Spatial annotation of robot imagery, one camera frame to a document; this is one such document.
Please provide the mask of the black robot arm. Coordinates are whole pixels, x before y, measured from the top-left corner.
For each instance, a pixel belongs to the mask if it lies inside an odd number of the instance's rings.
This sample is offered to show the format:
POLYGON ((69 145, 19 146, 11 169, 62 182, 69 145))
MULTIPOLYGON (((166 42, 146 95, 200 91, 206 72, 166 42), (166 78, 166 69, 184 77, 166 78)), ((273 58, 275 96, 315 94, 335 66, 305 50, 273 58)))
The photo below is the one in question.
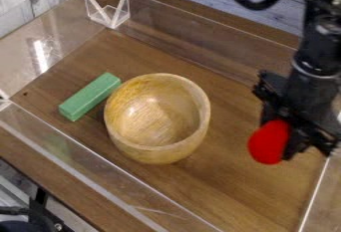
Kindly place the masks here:
POLYGON ((331 154, 341 142, 341 0, 305 0, 300 48, 287 77, 269 71, 253 87, 263 101, 261 127, 248 149, 265 164, 309 147, 331 154))

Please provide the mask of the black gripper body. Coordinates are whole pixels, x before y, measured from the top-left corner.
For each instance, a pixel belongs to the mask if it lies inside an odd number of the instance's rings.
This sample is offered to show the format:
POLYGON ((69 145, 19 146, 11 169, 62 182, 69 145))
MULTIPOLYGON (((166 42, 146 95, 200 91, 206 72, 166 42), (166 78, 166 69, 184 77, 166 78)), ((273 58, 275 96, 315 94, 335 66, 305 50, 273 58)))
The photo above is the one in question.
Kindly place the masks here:
POLYGON ((307 127, 311 146, 330 156, 341 144, 341 121, 336 109, 341 93, 341 72, 322 75, 292 68, 288 77, 273 72, 259 73, 253 93, 263 103, 289 108, 291 129, 307 127))

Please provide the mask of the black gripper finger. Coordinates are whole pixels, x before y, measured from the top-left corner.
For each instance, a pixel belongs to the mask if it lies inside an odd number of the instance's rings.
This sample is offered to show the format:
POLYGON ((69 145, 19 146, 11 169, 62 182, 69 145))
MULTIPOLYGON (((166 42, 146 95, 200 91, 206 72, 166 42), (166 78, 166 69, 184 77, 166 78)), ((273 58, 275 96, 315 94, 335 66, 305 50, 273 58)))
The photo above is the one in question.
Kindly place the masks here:
POLYGON ((288 121, 289 118, 289 108, 277 107, 275 104, 265 102, 263 104, 261 119, 260 124, 265 125, 273 120, 288 121))
POLYGON ((295 127, 289 131, 289 139, 283 152, 283 159, 291 160, 299 152, 304 152, 311 145, 307 127, 295 127))

